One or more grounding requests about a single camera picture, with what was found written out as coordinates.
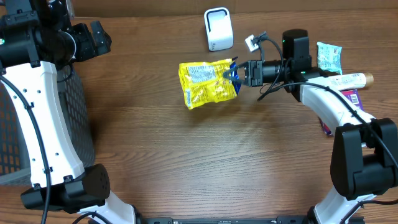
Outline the yellow blue snack packet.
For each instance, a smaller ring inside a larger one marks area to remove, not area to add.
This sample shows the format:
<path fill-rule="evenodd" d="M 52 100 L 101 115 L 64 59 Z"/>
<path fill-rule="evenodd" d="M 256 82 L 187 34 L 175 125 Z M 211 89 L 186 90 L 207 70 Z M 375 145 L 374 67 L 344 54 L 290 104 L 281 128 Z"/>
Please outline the yellow blue snack packet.
<path fill-rule="evenodd" d="M 184 102 L 192 110 L 206 103 L 218 103 L 237 97 L 241 85 L 223 77 L 223 73 L 236 67 L 236 62 L 227 58 L 215 62 L 180 63 L 178 76 Z"/>

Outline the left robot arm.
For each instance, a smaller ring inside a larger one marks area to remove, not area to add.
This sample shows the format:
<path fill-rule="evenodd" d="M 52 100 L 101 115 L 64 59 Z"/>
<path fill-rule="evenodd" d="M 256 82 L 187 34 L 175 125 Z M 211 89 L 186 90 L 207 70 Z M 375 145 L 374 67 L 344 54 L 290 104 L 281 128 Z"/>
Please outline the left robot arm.
<path fill-rule="evenodd" d="M 16 109 L 30 160 L 25 208 L 64 211 L 98 223 L 136 223 L 134 207 L 112 191 L 104 165 L 85 167 L 70 139 L 58 73 L 111 50 L 99 21 L 72 25 L 70 1 L 5 0 L 1 82 Z"/>

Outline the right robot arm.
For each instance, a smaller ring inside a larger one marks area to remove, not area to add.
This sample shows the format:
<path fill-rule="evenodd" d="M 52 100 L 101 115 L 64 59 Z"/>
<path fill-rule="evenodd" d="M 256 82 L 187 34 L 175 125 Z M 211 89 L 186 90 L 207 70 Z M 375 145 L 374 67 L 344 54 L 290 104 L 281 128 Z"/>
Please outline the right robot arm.
<path fill-rule="evenodd" d="M 327 196 L 295 223 L 361 223 L 354 214 L 397 186 L 397 126 L 377 119 L 350 102 L 338 76 L 312 65 L 308 32 L 287 30 L 277 45 L 280 59 L 249 60 L 223 76 L 233 83 L 256 87 L 269 84 L 269 93 L 285 89 L 309 107 L 329 127 L 334 142 L 330 163 L 333 186 Z"/>

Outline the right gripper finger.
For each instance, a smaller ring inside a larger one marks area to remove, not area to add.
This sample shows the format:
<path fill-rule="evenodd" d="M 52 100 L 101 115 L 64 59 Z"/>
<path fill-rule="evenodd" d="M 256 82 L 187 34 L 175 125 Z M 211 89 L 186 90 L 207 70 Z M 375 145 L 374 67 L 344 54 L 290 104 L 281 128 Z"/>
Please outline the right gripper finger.
<path fill-rule="evenodd" d="M 244 62 L 239 65 L 236 65 L 235 67 L 230 68 L 229 70 L 226 70 L 225 72 L 223 72 L 223 76 L 224 77 L 233 77 L 234 72 L 237 72 L 241 68 L 246 68 L 247 66 L 248 66 L 248 62 Z"/>
<path fill-rule="evenodd" d="M 235 85 L 245 84 L 245 79 L 240 79 L 237 72 L 224 72 L 223 77 L 230 80 Z"/>

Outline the teal wet wipes pack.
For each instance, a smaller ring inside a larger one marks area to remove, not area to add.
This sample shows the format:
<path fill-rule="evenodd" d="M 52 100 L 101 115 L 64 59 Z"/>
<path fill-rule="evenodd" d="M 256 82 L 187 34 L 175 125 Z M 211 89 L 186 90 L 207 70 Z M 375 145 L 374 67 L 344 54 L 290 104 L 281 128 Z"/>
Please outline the teal wet wipes pack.
<path fill-rule="evenodd" d="M 341 51 L 343 48 L 336 45 L 325 44 L 323 42 L 317 42 L 317 47 L 318 68 L 342 75 Z"/>

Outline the white tube with gold cap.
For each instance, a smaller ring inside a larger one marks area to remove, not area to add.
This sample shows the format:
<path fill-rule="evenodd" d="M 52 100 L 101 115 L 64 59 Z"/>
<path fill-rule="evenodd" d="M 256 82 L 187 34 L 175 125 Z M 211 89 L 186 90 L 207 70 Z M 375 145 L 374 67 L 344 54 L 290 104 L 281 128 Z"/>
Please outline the white tube with gold cap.
<path fill-rule="evenodd" d="M 369 88 L 374 84 L 371 73 L 350 73 L 346 75 L 334 75 L 328 77 L 332 86 L 339 91 Z"/>

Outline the purple Carefree pad pack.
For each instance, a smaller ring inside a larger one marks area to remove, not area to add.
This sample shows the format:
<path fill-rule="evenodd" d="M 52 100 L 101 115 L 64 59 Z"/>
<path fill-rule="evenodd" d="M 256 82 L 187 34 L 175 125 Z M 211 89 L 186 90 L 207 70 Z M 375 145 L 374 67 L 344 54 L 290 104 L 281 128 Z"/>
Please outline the purple Carefree pad pack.
<path fill-rule="evenodd" d="M 344 90 L 341 91 L 341 93 L 350 101 L 352 104 L 360 108 L 361 110 L 364 110 L 363 104 L 361 102 L 359 93 L 357 89 L 354 90 Z M 332 136 L 332 132 L 329 129 L 329 127 L 319 118 L 320 126 L 322 127 L 323 132 L 327 136 Z"/>

